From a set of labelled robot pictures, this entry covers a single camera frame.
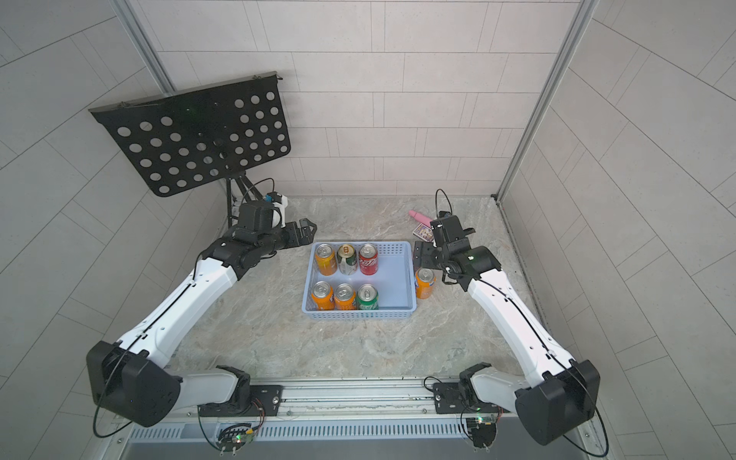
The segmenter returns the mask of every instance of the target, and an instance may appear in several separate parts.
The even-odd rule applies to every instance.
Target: coca-cola can
[[[375,275],[378,271],[378,250],[375,246],[370,243],[364,244],[358,252],[358,259],[363,275]]]

